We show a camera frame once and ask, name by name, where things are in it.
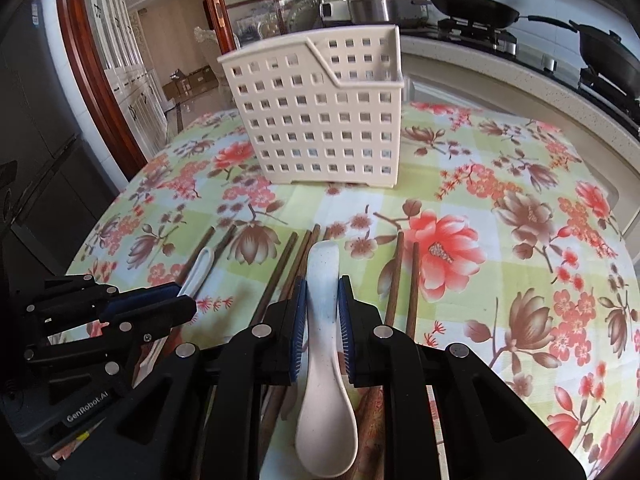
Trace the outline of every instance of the white plastic basket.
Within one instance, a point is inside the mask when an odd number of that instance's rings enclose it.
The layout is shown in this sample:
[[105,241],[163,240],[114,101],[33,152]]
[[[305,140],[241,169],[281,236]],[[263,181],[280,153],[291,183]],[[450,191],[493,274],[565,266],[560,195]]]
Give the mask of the white plastic basket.
[[274,184],[396,184],[404,83],[395,25],[289,34],[218,60]]

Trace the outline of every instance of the floor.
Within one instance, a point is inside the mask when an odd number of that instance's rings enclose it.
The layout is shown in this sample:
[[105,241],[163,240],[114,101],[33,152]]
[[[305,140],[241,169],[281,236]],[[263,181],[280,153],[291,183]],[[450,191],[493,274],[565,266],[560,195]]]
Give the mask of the floor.
[[198,117],[207,113],[215,113],[232,108],[230,99],[218,88],[204,92],[184,101],[166,114],[167,139],[169,142]]

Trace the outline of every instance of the table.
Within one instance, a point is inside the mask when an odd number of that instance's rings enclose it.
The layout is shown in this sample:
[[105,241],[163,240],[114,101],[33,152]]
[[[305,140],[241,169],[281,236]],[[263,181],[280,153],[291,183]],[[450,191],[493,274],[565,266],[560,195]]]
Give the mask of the table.
[[[631,430],[640,391],[638,282],[596,180],[560,130],[535,120],[412,103],[401,133],[394,189],[274,186],[237,111],[207,114],[131,181],[68,272],[120,290],[169,282],[209,225],[211,244],[237,225],[171,345],[205,348],[247,326],[290,233],[316,222],[339,245],[356,297],[383,310],[403,230],[404,254],[420,247],[415,340],[468,344],[593,477]],[[401,330],[409,279],[405,259]],[[94,323],[63,339],[99,332]],[[349,393],[357,406],[360,393]],[[283,407],[263,479],[310,478],[293,449],[301,400],[289,396]],[[374,457],[379,436],[366,446]],[[371,463],[358,475],[370,477]]]

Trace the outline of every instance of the wok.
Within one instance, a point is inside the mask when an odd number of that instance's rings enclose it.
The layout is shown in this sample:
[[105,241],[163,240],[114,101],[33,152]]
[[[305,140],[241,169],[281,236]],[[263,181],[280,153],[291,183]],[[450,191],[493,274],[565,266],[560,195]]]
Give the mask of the wok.
[[506,28],[520,18],[566,28],[580,34],[580,55],[591,69],[603,75],[625,94],[640,96],[640,61],[613,31],[609,34],[591,25],[581,25],[548,18],[546,16],[520,16],[506,4],[494,0],[431,0],[443,14],[461,18],[470,23],[482,23],[493,28]]

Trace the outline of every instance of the white countertop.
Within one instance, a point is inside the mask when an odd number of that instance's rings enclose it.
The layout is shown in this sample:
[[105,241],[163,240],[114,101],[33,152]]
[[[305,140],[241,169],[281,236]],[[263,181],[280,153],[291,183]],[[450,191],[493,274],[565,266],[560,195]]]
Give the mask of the white countertop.
[[401,36],[400,50],[473,70],[536,97],[593,132],[640,173],[640,143],[612,117],[569,88],[517,63],[443,41]]

